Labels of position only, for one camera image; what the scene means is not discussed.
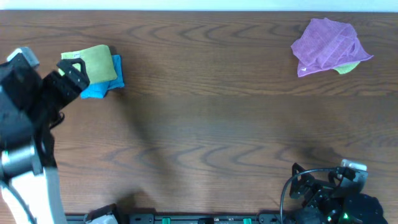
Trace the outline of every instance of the stacked cloth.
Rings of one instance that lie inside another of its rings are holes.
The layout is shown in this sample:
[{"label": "stacked cloth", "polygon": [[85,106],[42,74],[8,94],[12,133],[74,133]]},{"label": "stacked cloth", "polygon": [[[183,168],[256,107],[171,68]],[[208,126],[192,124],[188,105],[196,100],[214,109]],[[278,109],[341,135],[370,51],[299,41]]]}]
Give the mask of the stacked cloth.
[{"label": "stacked cloth", "polygon": [[312,19],[292,50],[299,59],[298,77],[333,68],[338,72],[350,71],[373,57],[365,52],[351,24],[327,18]]},{"label": "stacked cloth", "polygon": [[[108,46],[97,45],[88,49],[61,54],[61,59],[74,58],[83,59],[90,79],[90,85],[80,94],[83,99],[104,98],[108,90],[124,87],[121,57],[120,55],[111,55]],[[80,70],[80,64],[73,66]]]}]

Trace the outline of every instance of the wooden table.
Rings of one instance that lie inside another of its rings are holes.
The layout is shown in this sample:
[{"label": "wooden table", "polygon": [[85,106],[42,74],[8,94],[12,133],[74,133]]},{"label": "wooden table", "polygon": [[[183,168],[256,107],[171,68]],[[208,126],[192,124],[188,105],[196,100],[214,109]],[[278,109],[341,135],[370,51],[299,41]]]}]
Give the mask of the wooden table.
[{"label": "wooden table", "polygon": [[[290,45],[314,17],[351,23],[375,57],[297,78]],[[0,12],[0,58],[30,46],[43,75],[98,44],[122,55],[126,87],[77,99],[53,131],[67,213],[277,210],[294,162],[348,158],[368,165],[364,192],[398,218],[397,14]]]}]

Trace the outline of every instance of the white wall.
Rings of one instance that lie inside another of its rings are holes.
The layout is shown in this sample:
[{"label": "white wall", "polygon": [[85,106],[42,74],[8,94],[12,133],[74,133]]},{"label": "white wall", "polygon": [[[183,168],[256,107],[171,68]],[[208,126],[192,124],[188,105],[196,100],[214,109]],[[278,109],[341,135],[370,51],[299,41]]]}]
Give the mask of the white wall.
[{"label": "white wall", "polygon": [[0,9],[398,12],[398,0],[0,0]]}]

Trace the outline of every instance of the blue cloth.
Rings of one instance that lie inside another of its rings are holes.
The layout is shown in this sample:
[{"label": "blue cloth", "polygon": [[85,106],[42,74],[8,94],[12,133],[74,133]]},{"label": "blue cloth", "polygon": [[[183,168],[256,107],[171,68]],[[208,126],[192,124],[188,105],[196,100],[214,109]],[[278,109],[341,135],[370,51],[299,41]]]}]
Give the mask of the blue cloth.
[{"label": "blue cloth", "polygon": [[108,90],[124,87],[122,75],[122,62],[120,55],[112,55],[113,67],[118,77],[108,82],[96,83],[89,85],[85,91],[80,94],[82,99],[85,98],[104,98]]}]

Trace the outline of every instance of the wooden tabletop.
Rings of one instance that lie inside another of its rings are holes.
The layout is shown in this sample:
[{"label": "wooden tabletop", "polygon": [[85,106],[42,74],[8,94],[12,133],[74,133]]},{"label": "wooden tabletop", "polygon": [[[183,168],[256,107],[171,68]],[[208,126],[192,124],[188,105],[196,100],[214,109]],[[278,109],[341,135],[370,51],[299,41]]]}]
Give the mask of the wooden tabletop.
[{"label": "wooden tabletop", "polygon": [[[347,75],[298,78],[290,46],[324,17],[351,23],[375,56]],[[0,12],[0,58],[29,46],[42,75],[62,52],[98,44],[122,56],[126,87],[77,99],[53,131],[67,213],[114,202],[125,212],[277,210],[294,162],[347,158],[368,165],[364,193],[398,218],[397,14]],[[0,216],[14,222],[4,202]]]}]

